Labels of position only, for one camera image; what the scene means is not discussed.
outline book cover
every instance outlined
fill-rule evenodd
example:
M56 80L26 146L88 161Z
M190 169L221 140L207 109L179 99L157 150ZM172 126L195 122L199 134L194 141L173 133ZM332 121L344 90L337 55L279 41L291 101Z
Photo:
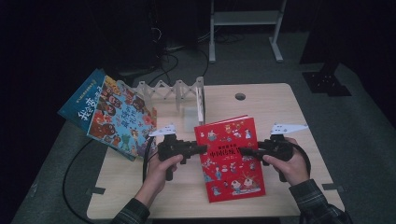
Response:
M61 107L58 114L86 133L90 128L105 76L103 70L95 69Z
M87 135L133 160L144 156L156 118L155 108L149 111L132 88L106 76Z
M258 148L254 118L241 116L194 128L210 203L265 194L261 163L242 156L240 147Z

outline table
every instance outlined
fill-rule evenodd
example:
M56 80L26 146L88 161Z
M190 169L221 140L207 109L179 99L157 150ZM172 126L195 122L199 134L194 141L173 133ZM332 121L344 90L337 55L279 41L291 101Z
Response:
M246 99L237 100L243 93ZM158 109L158 127L173 122L177 138L195 140L191 127L184 119L185 111L194 105L195 98L186 99L180 111L175 100L153 99ZM249 84L205 86L206 123L249 115L255 119L259 141L269 138L275 122L306 124L304 115L288 84ZM332 178L320 156L309 129L286 136L295 138L312 163L311 177L323 190L322 184L331 184ZM289 192L289 184L282 183L273 167L262 167L266 195L220 203L209 203L199 156L192 156L187 164L178 165L174 179L166 186L150 208L150 218L202 217L284 217L299 216L300 212ZM104 194L93 194L87 211L92 219L113 218L137 193L142 181L142 161L130 162L113 149L108 149L96 187L106 189ZM338 192L323 190L329 203L344 210Z
M210 41L209 41L209 61L216 61L215 52L215 26L218 25L274 25L274 35L269 37L271 48L278 63L283 62L283 57L277 46L280 25L282 24L287 0L282 0L279 10L267 11L215 11L214 1L211 1L210 9Z

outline person's arm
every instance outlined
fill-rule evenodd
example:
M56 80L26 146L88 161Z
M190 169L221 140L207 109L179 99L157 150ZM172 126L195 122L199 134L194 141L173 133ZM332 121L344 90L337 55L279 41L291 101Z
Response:
M149 217L151 204L165 186L166 169L173 166L173 171L175 171L176 164L181 160L183 160L182 155L171 157L166 161L160 161L158 155L154 155L148 163L147 178L142 187L134 198L117 213L111 223L145 223Z
M346 213L327 202L315 180L291 186L290 192L310 223L352 223Z
M292 138L287 140L297 144ZM293 157L289 161L267 155L262 158L283 173L291 185L291 195L309 223L352 223L346 213L328 204L315 181L309 178L304 158L297 149L293 150Z

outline shirt cuff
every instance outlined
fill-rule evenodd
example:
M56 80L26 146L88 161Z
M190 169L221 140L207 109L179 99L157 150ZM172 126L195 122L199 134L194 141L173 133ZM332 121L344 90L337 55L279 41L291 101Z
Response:
M289 190L302 212L327 204L326 198L313 179L292 186Z
M149 209L132 198L116 215L112 223L144 223L149 217Z

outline blue book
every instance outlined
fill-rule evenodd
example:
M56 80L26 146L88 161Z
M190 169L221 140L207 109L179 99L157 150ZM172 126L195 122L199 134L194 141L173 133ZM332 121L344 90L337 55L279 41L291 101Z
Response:
M95 69L77 91L61 107L58 114L88 132L106 74Z
M151 153L149 133L156 129L157 112L121 80L96 69L58 112L87 136L102 142L130 161Z

